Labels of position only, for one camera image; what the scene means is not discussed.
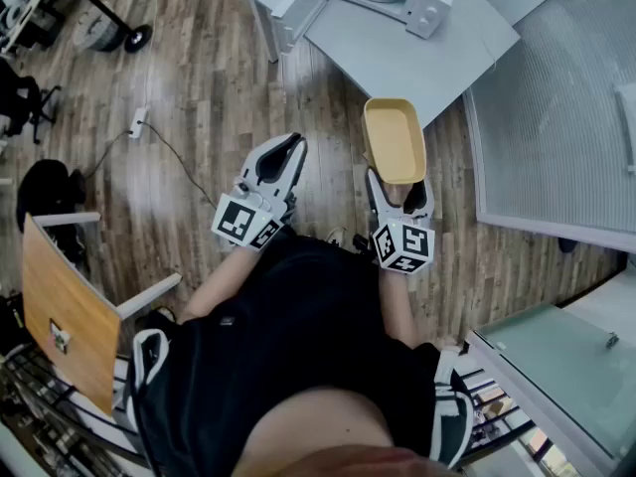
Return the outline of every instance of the plastic container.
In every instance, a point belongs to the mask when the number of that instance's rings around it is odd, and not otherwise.
[[[410,102],[406,99],[369,99],[362,116],[362,127],[367,159],[384,182],[414,184],[424,178],[424,135]]]

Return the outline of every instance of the electrical cord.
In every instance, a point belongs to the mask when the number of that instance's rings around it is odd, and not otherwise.
[[[195,185],[199,189],[199,191],[201,191],[203,193],[203,195],[206,197],[206,200],[208,201],[208,203],[210,205],[212,205],[213,208],[216,210],[217,209],[217,205],[212,201],[212,198],[210,198],[210,196],[208,196],[208,193],[206,193],[206,191],[199,184],[197,184],[195,179],[192,178],[192,175],[190,175],[190,172],[188,171],[188,168],[186,168],[186,164],[183,162],[183,159],[177,153],[177,151],[173,148],[173,146],[170,143],[168,143],[163,138],[163,136],[159,133],[159,131],[157,129],[155,129],[154,126],[152,126],[151,124],[149,124],[147,122],[142,122],[141,120],[137,120],[137,123],[141,124],[141,125],[145,125],[146,127],[150,127],[150,129],[152,129],[152,131],[157,135],[157,137],[161,141],[163,141],[163,143],[171,150],[171,152],[175,155],[175,157],[181,163],[181,167],[183,168],[183,171],[188,176],[188,180],[190,180],[190,182],[192,182],[192,184]],[[95,172],[99,169],[99,166],[101,166],[101,163],[106,158],[106,155],[108,155],[108,152],[110,152],[110,150],[112,149],[112,145],[114,145],[119,140],[119,138],[121,138],[122,136],[125,136],[125,135],[130,135],[130,133],[131,132],[129,130],[125,130],[125,131],[119,133],[119,135],[117,135],[117,137],[115,139],[113,139],[110,143],[108,143],[108,145],[106,145],[106,149],[104,150],[103,154],[99,158],[99,161],[97,161],[97,164],[95,165],[95,167],[92,169],[92,171],[90,173],[88,173],[87,175],[84,176],[84,178],[86,180],[90,179],[90,177],[92,177],[95,174]]]

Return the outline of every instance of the black chair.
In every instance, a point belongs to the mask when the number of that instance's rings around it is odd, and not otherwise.
[[[0,86],[0,114],[11,118],[11,124],[4,129],[4,134],[20,134],[28,121],[33,124],[33,142],[40,144],[38,126],[42,119],[52,124],[56,122],[54,115],[49,116],[44,112],[44,106],[61,87],[55,85],[51,90],[40,90],[33,77],[19,77],[4,59],[0,59],[0,80],[3,81]],[[20,89],[27,91],[26,97],[18,93]]]

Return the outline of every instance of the wooden floor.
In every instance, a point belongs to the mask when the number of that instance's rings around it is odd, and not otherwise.
[[[41,86],[60,84],[59,121],[31,127],[0,159],[0,177],[16,183],[40,158],[89,171],[106,144],[147,102],[150,122],[214,198],[226,191],[247,152],[270,136],[299,131],[309,153],[296,189],[296,229],[324,238],[344,226],[368,227],[366,162],[360,115],[366,98],[318,50],[301,43],[271,65],[246,0],[105,0],[131,25],[154,24],[137,55],[80,52],[70,41],[81,3],[46,52],[19,57],[16,69]],[[411,282],[422,340],[462,338],[472,327],[542,301],[567,299],[618,267],[618,253],[476,223],[468,130],[461,100],[424,131],[435,197],[435,259]],[[2,293],[21,289],[17,187],[0,188]],[[121,302],[177,271],[162,303],[179,312],[223,258],[210,232],[213,209],[147,130],[119,140],[88,183],[87,210],[103,214],[87,232],[91,281]],[[130,330],[121,343],[126,346]]]

